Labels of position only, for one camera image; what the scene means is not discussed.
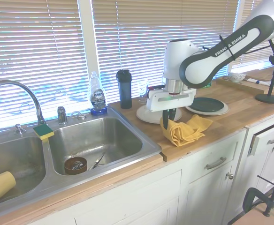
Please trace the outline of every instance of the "stainless steel sink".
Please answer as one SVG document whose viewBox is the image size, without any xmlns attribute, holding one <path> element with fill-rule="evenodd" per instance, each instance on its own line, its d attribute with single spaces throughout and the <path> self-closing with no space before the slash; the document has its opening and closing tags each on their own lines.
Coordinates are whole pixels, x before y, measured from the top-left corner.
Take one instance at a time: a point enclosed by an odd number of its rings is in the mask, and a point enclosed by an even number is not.
<svg viewBox="0 0 274 225">
<path fill-rule="evenodd" d="M 34 189 L 45 177 L 42 142 L 25 137 L 0 144 L 0 173 L 10 171 L 16 186 L 0 198 L 0 203 Z"/>
<path fill-rule="evenodd" d="M 40 141 L 29 125 L 21 137 L 13 128 L 0 132 L 0 173 L 10 171 L 16 187 L 0 199 L 0 216 L 159 154 L 160 146 L 109 107 L 102 116 L 68 118 L 66 125 L 47 121 L 54 136 Z M 84 157 L 87 167 L 105 153 L 100 164 L 77 175 L 64 172 L 64 162 Z"/>
<path fill-rule="evenodd" d="M 142 148 L 141 140 L 113 117 L 60 128 L 49 138 L 49 144 L 54 168 L 64 175 L 67 175 L 64 162 L 69 158 L 84 157 L 89 169 L 103 153 L 100 164 L 106 165 L 136 154 Z"/>
</svg>

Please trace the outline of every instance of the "plate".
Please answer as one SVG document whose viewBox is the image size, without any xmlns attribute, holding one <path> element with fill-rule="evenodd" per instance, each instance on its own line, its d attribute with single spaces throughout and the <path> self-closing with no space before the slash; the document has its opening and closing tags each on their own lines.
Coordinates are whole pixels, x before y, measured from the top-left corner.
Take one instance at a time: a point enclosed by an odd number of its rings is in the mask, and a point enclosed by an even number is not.
<svg viewBox="0 0 274 225">
<path fill-rule="evenodd" d="M 224 104 L 214 98 L 209 97 L 196 97 L 193 100 L 192 105 L 189 106 L 191 109 L 199 112 L 217 112 L 224 107 Z"/>
<path fill-rule="evenodd" d="M 223 114 L 226 114 L 227 112 L 229 112 L 229 106 L 224 102 L 222 102 L 222 103 L 224 104 L 224 107 L 217 112 L 201 112 L 201 111 L 191 109 L 189 106 L 186 106 L 185 108 L 188 109 L 190 112 L 200 114 L 200 115 L 219 116 L 219 115 L 223 115 Z"/>
<path fill-rule="evenodd" d="M 145 122 L 160 124 L 162 112 L 163 111 L 151 112 L 146 108 L 146 105 L 143 105 L 137 110 L 136 116 Z M 181 117 L 182 111 L 180 109 L 176 109 L 174 121 L 179 120 Z"/>
</svg>

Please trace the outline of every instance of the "green sponge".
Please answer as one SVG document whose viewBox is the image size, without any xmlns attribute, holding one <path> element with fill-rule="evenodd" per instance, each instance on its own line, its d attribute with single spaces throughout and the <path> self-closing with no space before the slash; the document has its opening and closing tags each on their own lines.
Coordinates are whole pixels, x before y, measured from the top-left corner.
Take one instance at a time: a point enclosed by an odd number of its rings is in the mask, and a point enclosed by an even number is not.
<svg viewBox="0 0 274 225">
<path fill-rule="evenodd" d="M 37 127 L 34 127 L 33 130 L 41 140 L 54 136 L 53 130 L 51 130 L 50 127 L 46 124 L 41 124 Z"/>
</svg>

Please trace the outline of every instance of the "window blinds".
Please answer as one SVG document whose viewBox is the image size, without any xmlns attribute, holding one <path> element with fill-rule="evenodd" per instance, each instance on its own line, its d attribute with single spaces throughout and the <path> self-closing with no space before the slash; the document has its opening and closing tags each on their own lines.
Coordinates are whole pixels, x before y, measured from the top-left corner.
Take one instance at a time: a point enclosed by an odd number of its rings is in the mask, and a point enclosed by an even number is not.
<svg viewBox="0 0 274 225">
<path fill-rule="evenodd" d="M 241 18 L 241 24 L 245 21 L 245 19 L 250 15 L 251 11 L 260 3 L 262 0 L 245 0 L 244 7 L 242 10 L 242 14 L 240 15 Z M 249 51 L 253 51 L 256 49 L 259 49 L 264 46 L 268 46 L 269 42 L 265 41 Z M 263 50 L 259 50 L 257 52 L 253 52 L 250 54 L 244 54 L 240 57 L 238 57 L 235 61 L 232 63 L 232 71 L 249 71 L 253 69 L 261 69 L 271 66 L 268 58 L 270 55 L 272 55 L 272 49 L 266 48 Z"/>
<path fill-rule="evenodd" d="M 43 115 L 86 109 L 88 73 L 77 0 L 0 0 L 0 80 L 37 95 Z M 0 87 L 0 128 L 36 121 L 29 95 Z"/>
<path fill-rule="evenodd" d="M 213 47 L 233 30 L 238 0 L 92 0 L 99 72 L 108 102 L 119 100 L 115 74 L 129 69 L 136 81 L 161 84 L 166 44 L 188 38 Z M 227 67 L 217 75 L 225 75 Z"/>
</svg>

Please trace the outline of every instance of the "yellow cloth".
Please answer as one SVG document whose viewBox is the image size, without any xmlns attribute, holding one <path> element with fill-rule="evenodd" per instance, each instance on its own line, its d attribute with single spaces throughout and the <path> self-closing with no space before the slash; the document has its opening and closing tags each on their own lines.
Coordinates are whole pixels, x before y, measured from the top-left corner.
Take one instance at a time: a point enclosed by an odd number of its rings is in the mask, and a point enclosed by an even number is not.
<svg viewBox="0 0 274 225">
<path fill-rule="evenodd" d="M 205 136 L 202 132 L 207 130 L 212 122 L 212 120 L 193 115 L 187 123 L 176 123 L 172 120 L 168 120 L 166 130 L 163 127 L 163 119 L 160 119 L 163 135 L 177 147 L 194 142 Z"/>
</svg>

